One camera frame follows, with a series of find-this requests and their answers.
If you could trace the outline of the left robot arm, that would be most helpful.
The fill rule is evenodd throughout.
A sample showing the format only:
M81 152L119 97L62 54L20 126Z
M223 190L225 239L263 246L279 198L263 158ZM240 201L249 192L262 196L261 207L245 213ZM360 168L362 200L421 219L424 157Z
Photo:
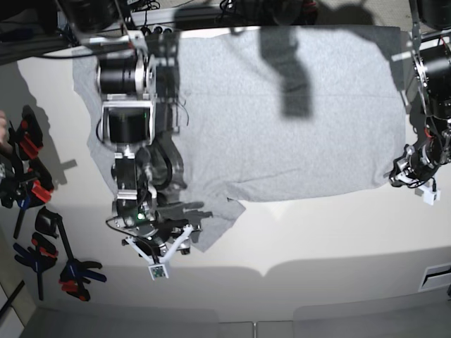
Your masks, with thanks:
M432 206L440 200L435 174L450 163L450 36L449 1L410 1L414 79L424 116L426 139L407 144L388 176L393 187L420 193Z

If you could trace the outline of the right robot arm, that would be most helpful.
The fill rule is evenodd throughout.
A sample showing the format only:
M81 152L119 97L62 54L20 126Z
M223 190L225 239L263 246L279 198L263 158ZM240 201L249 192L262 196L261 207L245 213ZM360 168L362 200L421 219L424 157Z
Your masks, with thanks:
M171 139L176 101L160 97L170 58L147 43L129 1L60 1L70 31L97 58L101 113L97 139L113 152L116 184L107 225L123 233L153 280L169 276L175 254L188 255L199 231L181 211L183 160Z

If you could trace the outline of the person's hand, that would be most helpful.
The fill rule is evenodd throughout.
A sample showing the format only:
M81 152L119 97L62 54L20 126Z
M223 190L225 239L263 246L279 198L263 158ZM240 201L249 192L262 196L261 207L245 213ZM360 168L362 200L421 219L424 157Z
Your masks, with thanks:
M12 151L11 145L7 142L7 117L3 111L0 111L0 142L1 150L10 154Z

